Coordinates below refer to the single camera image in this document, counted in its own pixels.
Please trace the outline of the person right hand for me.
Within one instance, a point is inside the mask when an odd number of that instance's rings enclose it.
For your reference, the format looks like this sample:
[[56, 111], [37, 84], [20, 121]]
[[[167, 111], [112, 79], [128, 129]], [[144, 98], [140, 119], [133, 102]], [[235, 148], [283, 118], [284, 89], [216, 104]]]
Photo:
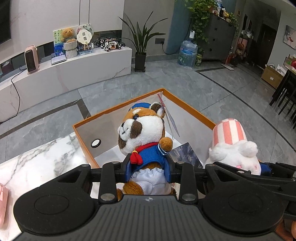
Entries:
[[277, 226], [275, 232], [283, 240], [293, 241], [296, 238], [296, 222], [288, 219], [284, 219]]

